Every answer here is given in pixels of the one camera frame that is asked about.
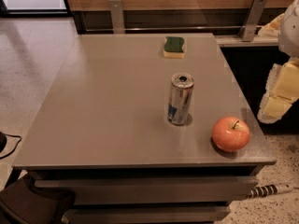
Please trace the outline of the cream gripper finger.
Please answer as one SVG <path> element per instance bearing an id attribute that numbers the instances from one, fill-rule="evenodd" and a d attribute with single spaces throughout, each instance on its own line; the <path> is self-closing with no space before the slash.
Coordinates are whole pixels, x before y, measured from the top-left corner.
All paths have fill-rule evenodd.
<path id="1" fill-rule="evenodd" d="M 267 23 L 260 29 L 260 31 L 258 32 L 258 36 L 277 37 L 282 18 L 283 14 L 280 14 L 277 17 L 275 17 L 273 20 L 271 20 L 269 23 Z"/>
<path id="2" fill-rule="evenodd" d="M 275 63 L 268 74 L 258 120 L 265 124 L 277 122 L 298 99 L 299 60 L 289 59 L 283 65 Z"/>

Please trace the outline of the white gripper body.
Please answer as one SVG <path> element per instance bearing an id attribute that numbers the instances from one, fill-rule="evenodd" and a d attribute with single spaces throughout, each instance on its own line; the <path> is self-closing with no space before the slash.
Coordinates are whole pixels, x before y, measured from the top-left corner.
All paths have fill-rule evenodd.
<path id="1" fill-rule="evenodd" d="M 285 10 L 278 32 L 279 50 L 290 57 L 299 57 L 299 0 Z"/>

